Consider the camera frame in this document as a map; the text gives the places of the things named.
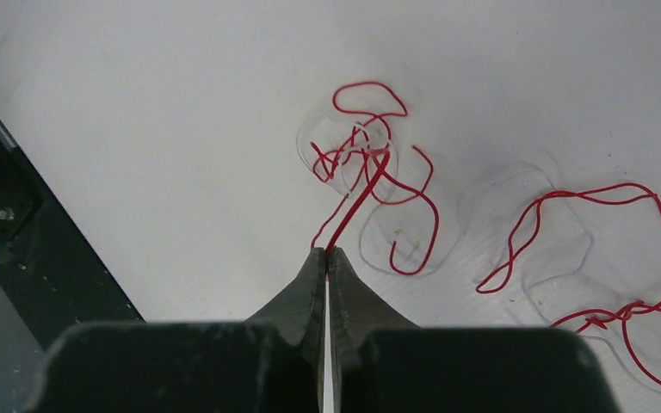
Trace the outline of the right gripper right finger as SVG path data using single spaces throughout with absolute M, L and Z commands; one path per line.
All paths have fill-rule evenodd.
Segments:
M 372 357 L 367 339 L 378 331 L 417 330 L 356 273 L 345 252 L 327 251 L 330 353 L 335 412 L 362 412 L 374 404 Z

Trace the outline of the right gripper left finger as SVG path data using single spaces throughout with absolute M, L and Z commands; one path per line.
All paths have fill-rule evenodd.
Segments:
M 286 412 L 321 412 L 324 408 L 325 278 L 324 249 L 311 249 L 295 278 L 247 319 L 276 328 L 291 349 L 280 371 L 280 395 Z

